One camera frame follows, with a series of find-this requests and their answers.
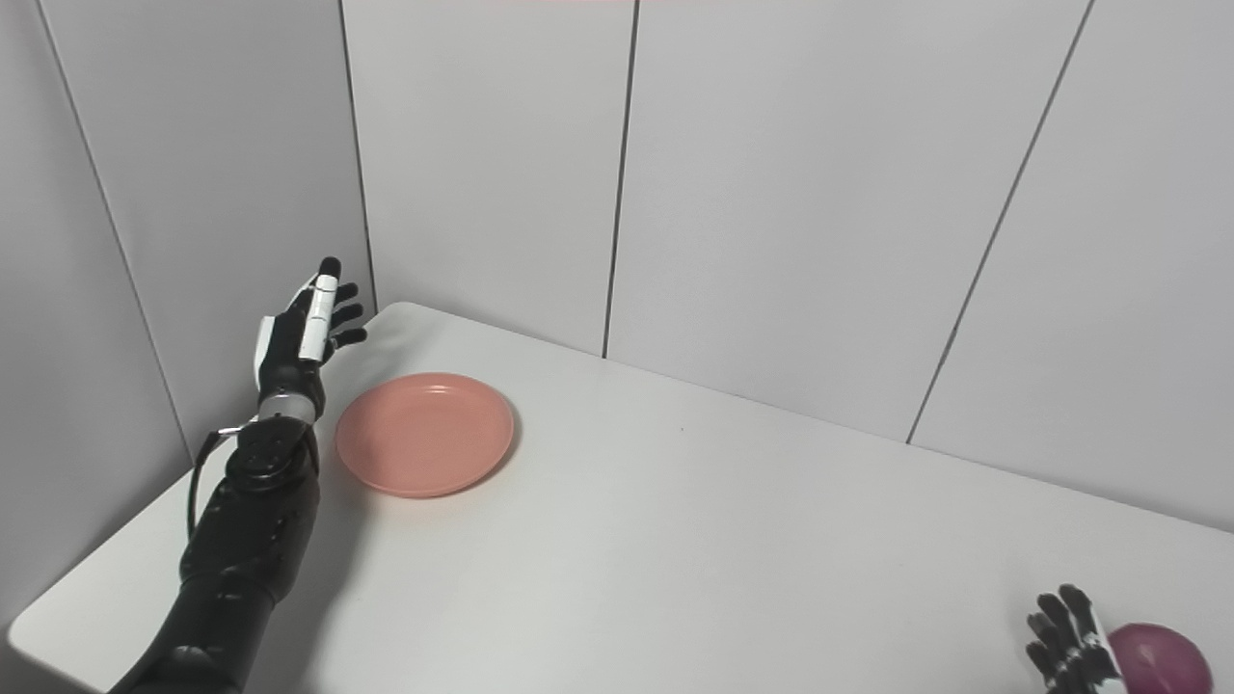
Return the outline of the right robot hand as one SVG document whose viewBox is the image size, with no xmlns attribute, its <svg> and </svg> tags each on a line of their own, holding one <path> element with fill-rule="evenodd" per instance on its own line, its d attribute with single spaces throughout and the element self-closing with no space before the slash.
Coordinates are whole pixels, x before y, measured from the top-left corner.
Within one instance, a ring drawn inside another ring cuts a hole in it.
<svg viewBox="0 0 1234 694">
<path fill-rule="evenodd" d="M 1116 654 L 1083 589 L 1062 584 L 1037 596 L 1037 610 L 1025 619 L 1033 640 L 1027 658 L 1040 675 L 1045 693 L 1128 693 Z"/>
</svg>

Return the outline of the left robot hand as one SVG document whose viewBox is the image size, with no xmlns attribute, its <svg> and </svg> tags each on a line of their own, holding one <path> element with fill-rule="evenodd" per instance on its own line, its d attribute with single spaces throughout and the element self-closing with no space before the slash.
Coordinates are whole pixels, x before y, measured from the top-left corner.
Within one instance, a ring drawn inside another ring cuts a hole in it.
<svg viewBox="0 0 1234 694">
<path fill-rule="evenodd" d="M 258 420 L 313 424 L 325 412 L 321 369 L 336 352 L 366 341 L 355 282 L 342 282 L 342 262 L 326 256 L 288 307 L 262 319 L 255 343 Z"/>
</svg>

